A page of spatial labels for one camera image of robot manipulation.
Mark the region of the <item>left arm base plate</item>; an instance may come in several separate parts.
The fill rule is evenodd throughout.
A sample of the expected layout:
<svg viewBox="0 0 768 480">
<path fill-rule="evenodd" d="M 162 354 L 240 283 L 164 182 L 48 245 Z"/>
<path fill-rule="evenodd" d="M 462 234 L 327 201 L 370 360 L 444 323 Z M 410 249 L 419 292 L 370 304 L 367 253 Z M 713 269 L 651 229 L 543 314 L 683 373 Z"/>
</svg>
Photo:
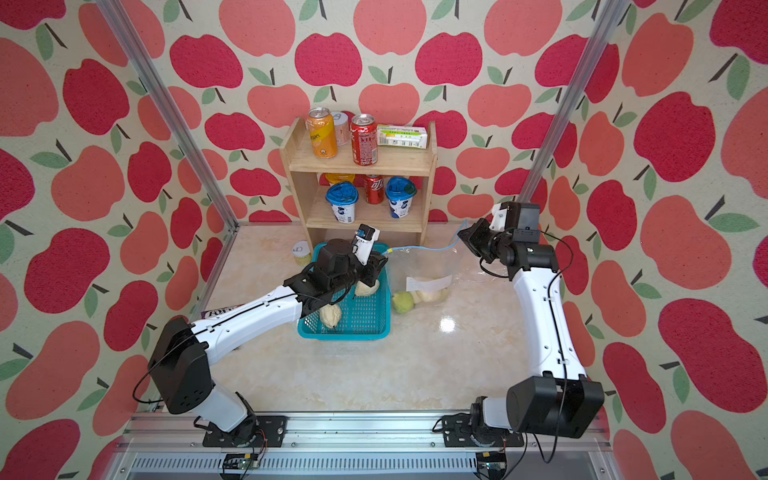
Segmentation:
<svg viewBox="0 0 768 480">
<path fill-rule="evenodd" d="M 287 416 L 248 415 L 231 432 L 225 432 L 215 424 L 204 426 L 202 445 L 208 448 L 247 448 L 259 450 L 280 448 L 287 430 Z"/>
</svg>

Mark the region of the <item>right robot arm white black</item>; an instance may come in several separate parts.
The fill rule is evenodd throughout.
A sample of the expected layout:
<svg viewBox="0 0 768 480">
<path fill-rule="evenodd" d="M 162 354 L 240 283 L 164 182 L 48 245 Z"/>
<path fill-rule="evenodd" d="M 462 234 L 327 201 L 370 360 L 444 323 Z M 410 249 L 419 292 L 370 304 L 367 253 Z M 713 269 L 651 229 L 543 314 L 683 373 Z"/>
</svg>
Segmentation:
<svg viewBox="0 0 768 480">
<path fill-rule="evenodd" d="M 523 313 L 530 376 L 502 397 L 480 397 L 470 409 L 469 428 L 481 444 L 503 432 L 580 438 L 602 408 L 602 385 L 589 380 L 570 337 L 559 279 L 564 273 L 555 249 L 541 243 L 540 208 L 502 202 L 458 236 L 481 265 L 499 261 L 507 269 Z"/>
</svg>

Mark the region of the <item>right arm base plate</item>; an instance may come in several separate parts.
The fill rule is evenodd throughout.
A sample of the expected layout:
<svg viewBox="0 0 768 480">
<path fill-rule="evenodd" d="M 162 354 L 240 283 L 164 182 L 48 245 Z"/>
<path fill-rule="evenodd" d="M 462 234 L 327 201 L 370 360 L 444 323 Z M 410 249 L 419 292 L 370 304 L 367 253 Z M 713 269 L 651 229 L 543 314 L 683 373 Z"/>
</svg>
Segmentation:
<svg viewBox="0 0 768 480">
<path fill-rule="evenodd" d="M 444 415 L 431 432 L 443 438 L 449 448 L 482 448 L 503 450 L 525 445 L 523 436 L 504 428 L 489 427 L 478 415 L 455 413 Z"/>
</svg>

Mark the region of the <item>clear zip-top bag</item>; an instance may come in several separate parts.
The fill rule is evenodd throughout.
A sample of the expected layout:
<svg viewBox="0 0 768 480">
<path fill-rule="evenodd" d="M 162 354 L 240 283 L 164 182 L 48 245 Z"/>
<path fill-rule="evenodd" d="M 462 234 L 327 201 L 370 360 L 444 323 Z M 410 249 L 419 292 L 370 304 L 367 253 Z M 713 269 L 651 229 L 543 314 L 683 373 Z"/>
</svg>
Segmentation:
<svg viewBox="0 0 768 480">
<path fill-rule="evenodd" d="M 389 248 L 385 251 L 388 258 L 386 273 L 391 293 L 391 307 L 394 312 L 392 296 L 396 292 L 408 291 L 412 293 L 416 290 L 435 291 L 449 288 L 451 293 L 457 282 L 461 263 L 458 244 L 458 236 L 454 234 L 449 243 L 440 248 L 403 246 Z M 433 306 L 442 302 L 416 304 L 414 309 Z"/>
</svg>

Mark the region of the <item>teal plastic basket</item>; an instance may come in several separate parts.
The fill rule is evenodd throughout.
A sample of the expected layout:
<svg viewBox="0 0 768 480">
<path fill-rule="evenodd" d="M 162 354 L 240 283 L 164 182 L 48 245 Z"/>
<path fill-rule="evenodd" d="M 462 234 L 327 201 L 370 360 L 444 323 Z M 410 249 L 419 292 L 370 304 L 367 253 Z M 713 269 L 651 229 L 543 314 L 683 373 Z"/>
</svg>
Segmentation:
<svg viewBox="0 0 768 480">
<path fill-rule="evenodd" d="M 383 253 L 382 244 L 374 244 L 373 251 Z M 346 259 L 355 257 L 353 245 L 346 240 L 334 239 L 316 247 L 313 261 L 302 271 L 285 281 L 297 294 L 302 305 L 298 333 L 305 339 L 331 341 L 372 341 L 385 338 L 390 331 L 390 289 L 384 270 L 377 280 L 379 290 L 372 296 L 355 296 L 355 286 L 344 289 Z M 319 318 L 325 305 L 341 307 L 343 316 L 335 329 L 327 329 Z"/>
</svg>

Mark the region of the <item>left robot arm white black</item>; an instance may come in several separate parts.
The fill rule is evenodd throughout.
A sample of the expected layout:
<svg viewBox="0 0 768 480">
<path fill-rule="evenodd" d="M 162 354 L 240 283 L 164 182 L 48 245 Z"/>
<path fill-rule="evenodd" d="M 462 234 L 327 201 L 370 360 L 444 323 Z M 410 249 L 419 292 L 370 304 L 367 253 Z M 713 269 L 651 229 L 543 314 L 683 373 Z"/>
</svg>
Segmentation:
<svg viewBox="0 0 768 480">
<path fill-rule="evenodd" d="M 193 323 L 168 322 L 145 376 L 170 414 L 194 414 L 222 432 L 234 433 L 256 415 L 241 395 L 213 379 L 211 367 L 259 335 L 341 300 L 358 283 L 374 286 L 386 263 L 371 241 L 333 239 L 320 249 L 316 261 L 270 293 Z"/>
</svg>

